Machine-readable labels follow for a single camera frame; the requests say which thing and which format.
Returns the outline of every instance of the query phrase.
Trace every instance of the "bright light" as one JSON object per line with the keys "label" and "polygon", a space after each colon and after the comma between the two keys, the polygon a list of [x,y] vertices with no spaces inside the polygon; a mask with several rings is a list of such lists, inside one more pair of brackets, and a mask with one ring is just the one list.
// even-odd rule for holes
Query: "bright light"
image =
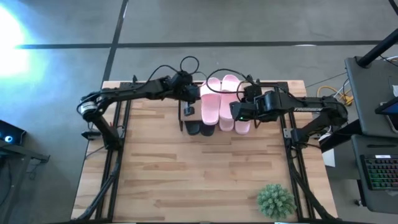
{"label": "bright light", "polygon": [[23,42],[18,21],[0,4],[0,78],[15,77],[27,71],[28,53],[14,49]]}

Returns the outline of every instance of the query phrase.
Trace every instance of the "wooden tabletop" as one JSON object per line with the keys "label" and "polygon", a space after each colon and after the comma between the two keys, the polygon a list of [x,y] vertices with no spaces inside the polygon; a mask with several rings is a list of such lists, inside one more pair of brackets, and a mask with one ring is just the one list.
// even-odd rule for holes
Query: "wooden tabletop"
{"label": "wooden tabletop", "polygon": [[[303,81],[287,82],[295,96],[306,95]],[[103,87],[119,84],[104,82]],[[108,121],[113,120],[115,106],[104,115]],[[252,124],[247,135],[216,127],[211,137],[189,136],[185,128],[180,132],[177,111],[174,100],[132,102],[113,221],[272,222],[258,211],[256,197],[267,184],[292,190],[280,122],[262,123],[258,129]],[[298,127],[312,120],[310,113],[295,117]],[[87,153],[102,145],[102,140],[90,142]],[[303,157],[312,192],[337,217],[321,151],[308,147]],[[106,150],[101,150],[85,161],[72,218],[81,215],[98,193],[105,158]],[[300,199],[307,217],[301,191]]]}

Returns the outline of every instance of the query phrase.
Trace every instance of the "rgb keyboard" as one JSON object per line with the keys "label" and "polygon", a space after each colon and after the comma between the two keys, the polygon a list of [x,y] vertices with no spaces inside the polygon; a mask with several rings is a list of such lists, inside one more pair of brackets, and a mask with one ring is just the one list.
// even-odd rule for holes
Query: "rgb keyboard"
{"label": "rgb keyboard", "polygon": [[361,155],[371,190],[398,190],[398,155]]}

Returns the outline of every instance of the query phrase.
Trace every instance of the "concrete floor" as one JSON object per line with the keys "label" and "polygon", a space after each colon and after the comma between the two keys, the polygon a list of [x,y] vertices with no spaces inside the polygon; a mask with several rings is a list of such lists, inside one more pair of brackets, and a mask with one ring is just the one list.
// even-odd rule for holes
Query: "concrete floor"
{"label": "concrete floor", "polygon": [[[121,4],[122,0],[0,0],[0,7],[20,24],[24,38],[18,44],[111,43]],[[119,42],[380,40],[396,28],[397,20],[388,1],[382,0],[130,0]],[[9,37],[15,30],[11,25],[6,28]],[[7,41],[3,38],[0,47]],[[194,55],[205,73],[232,68],[263,80],[300,79],[310,85],[344,72],[346,57],[371,48],[119,49],[109,79],[137,75],[145,80],[157,66],[177,67],[184,56]],[[7,96],[0,98],[0,119],[29,133],[27,147],[51,155],[50,162],[37,169],[36,179],[24,182],[12,223],[70,218],[87,145],[80,136],[86,124],[75,107],[81,96],[100,87],[108,54],[109,49],[0,52],[0,94]],[[392,55],[398,55],[397,47],[385,53]],[[173,73],[165,69],[157,75]],[[311,86],[307,93],[315,96],[322,85],[339,88],[345,80],[342,75]],[[356,119],[354,106],[349,112],[350,120]],[[350,152],[349,145],[342,147]],[[328,173],[340,218],[370,223],[394,223],[398,218],[356,207],[356,182],[339,179],[333,169]]]}

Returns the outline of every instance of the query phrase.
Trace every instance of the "shoe pair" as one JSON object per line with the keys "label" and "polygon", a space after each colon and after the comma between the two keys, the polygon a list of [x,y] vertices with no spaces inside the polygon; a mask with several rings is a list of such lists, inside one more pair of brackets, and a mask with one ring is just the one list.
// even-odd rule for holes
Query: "shoe pair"
{"label": "shoe pair", "polygon": [[239,79],[234,75],[226,75],[221,82],[217,78],[209,78],[208,86],[204,82],[200,87],[201,118],[206,125],[215,125],[220,122],[222,131],[231,131],[235,127],[238,134],[247,134],[250,130],[250,121],[234,121],[229,104],[239,101],[236,92]]}

